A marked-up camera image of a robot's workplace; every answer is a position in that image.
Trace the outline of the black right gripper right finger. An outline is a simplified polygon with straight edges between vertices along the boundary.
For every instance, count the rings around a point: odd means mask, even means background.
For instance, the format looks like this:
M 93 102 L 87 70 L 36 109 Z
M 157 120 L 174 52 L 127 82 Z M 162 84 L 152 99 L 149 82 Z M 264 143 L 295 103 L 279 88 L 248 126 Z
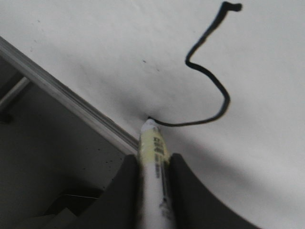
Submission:
M 192 172 L 182 155 L 169 165 L 173 209 L 179 229 L 256 229 L 221 202 Z

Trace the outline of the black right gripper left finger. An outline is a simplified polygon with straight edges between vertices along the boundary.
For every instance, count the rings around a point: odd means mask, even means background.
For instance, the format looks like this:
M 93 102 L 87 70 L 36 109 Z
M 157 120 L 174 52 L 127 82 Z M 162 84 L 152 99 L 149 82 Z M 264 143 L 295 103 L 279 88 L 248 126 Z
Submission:
M 80 229 L 133 229 L 139 167 L 134 155 L 124 158 L 114 180 L 80 217 Z

